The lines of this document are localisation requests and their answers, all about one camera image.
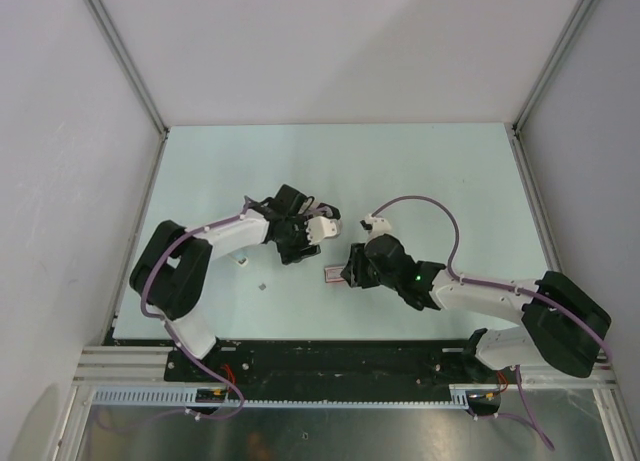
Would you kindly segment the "red white staple box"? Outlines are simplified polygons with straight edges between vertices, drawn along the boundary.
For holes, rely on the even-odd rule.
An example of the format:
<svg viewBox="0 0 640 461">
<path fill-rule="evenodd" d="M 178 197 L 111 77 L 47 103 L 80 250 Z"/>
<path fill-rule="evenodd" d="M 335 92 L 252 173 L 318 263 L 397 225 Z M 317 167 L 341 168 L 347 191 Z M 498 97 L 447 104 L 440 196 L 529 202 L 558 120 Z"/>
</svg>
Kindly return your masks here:
<svg viewBox="0 0 640 461">
<path fill-rule="evenodd" d="M 327 266 L 324 268 L 324 277 L 327 284 L 343 283 L 342 277 L 343 266 Z"/>
</svg>

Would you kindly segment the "beige black stapler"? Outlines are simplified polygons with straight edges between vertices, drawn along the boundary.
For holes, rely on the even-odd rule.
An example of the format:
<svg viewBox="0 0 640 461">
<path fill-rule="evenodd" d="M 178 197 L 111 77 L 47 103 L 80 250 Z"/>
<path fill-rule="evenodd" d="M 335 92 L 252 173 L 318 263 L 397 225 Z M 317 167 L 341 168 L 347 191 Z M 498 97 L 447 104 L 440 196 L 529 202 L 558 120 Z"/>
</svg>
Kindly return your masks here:
<svg viewBox="0 0 640 461">
<path fill-rule="evenodd" d="M 342 219 L 338 208 L 326 203 L 320 203 L 314 217 L 316 225 L 321 229 L 324 237 L 339 236 L 342 230 Z"/>
</svg>

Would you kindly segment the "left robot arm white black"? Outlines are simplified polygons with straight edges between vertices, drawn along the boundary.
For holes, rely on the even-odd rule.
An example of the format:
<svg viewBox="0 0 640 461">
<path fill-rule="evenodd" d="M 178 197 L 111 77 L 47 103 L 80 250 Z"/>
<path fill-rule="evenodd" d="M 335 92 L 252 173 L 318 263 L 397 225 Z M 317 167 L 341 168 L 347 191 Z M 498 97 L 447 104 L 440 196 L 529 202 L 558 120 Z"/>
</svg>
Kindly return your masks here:
<svg viewBox="0 0 640 461">
<path fill-rule="evenodd" d="M 256 201 L 245 197 L 239 213 L 187 228 L 161 222 L 139 256 L 129 286 L 140 297 L 143 316 L 164 326 L 176 346 L 188 353 L 186 368 L 197 379 L 214 378 L 221 368 L 212 350 L 218 338 L 199 307 L 209 265 L 242 249 L 272 243 L 284 265 L 320 253 L 308 223 L 322 205 L 289 185 Z"/>
</svg>

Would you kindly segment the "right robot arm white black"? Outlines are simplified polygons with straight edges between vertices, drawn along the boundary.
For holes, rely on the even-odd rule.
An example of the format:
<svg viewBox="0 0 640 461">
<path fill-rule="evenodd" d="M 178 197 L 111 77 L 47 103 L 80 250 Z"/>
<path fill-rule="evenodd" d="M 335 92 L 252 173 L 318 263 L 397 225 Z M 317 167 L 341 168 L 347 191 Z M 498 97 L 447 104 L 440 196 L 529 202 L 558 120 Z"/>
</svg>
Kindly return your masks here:
<svg viewBox="0 0 640 461">
<path fill-rule="evenodd" d="M 418 311 L 468 310 L 510 322 L 469 338 L 461 369 L 473 382 L 510 365 L 541 362 L 587 378 L 611 325 L 610 315 L 562 273 L 511 283 L 453 277 L 444 264 L 414 260 L 389 234 L 352 244 L 340 276 L 352 288 L 384 286 Z"/>
</svg>

